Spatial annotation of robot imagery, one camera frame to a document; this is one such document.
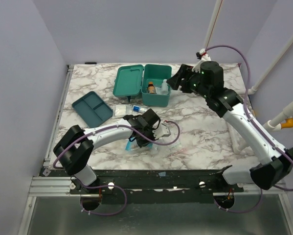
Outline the clear white cap liquid bottle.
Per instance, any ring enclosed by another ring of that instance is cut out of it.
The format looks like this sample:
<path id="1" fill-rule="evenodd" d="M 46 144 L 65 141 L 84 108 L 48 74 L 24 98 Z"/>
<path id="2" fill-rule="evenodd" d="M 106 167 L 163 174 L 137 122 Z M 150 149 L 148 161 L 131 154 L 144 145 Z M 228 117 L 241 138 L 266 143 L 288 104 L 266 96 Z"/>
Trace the clear white cap liquid bottle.
<path id="1" fill-rule="evenodd" d="M 163 79 L 163 82 L 161 85 L 161 94 L 162 95 L 169 95 L 169 85 L 167 83 L 167 79 Z"/>

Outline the amber orange cap pill bottle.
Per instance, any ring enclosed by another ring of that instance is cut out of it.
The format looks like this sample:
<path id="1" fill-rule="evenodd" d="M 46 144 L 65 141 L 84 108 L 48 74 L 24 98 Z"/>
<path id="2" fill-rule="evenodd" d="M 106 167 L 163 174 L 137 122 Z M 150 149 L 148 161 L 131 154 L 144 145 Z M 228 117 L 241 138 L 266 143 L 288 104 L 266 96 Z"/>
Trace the amber orange cap pill bottle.
<path id="1" fill-rule="evenodd" d="M 156 94 L 157 93 L 153 82 L 148 83 L 147 91 L 149 94 Z"/>

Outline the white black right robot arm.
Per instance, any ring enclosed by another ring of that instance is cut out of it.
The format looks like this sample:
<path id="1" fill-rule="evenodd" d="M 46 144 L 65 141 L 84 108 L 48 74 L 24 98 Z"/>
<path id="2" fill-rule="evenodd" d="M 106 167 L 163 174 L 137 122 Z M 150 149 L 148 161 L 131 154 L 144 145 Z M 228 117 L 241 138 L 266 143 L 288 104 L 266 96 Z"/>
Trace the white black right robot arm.
<path id="1" fill-rule="evenodd" d="M 225 192 L 238 183 L 254 183 L 264 190 L 275 186 L 293 167 L 293 148 L 286 148 L 276 141 L 243 106 L 243 99 L 224 86 L 223 68 L 217 62 L 201 63 L 199 72 L 192 69 L 192 66 L 182 64 L 167 84 L 172 90 L 205 98 L 207 106 L 241 135 L 259 161 L 259 165 L 252 168 L 223 168 L 222 175 L 215 179 L 216 189 Z"/>

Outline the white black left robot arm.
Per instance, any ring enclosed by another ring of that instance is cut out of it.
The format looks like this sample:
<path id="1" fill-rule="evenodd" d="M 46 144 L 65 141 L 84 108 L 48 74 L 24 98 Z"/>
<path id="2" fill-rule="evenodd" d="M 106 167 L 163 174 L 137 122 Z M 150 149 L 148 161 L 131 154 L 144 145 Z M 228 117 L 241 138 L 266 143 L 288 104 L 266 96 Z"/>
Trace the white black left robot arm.
<path id="1" fill-rule="evenodd" d="M 74 125 L 53 148 L 63 169 L 69 176 L 81 182 L 87 193 L 98 189 L 97 176 L 88 165 L 92 151 L 115 141 L 135 139 L 138 146 L 144 147 L 155 140 L 154 126 L 160 117 L 149 109 L 141 115 L 125 115 L 115 123 L 97 128 L 82 129 Z"/>

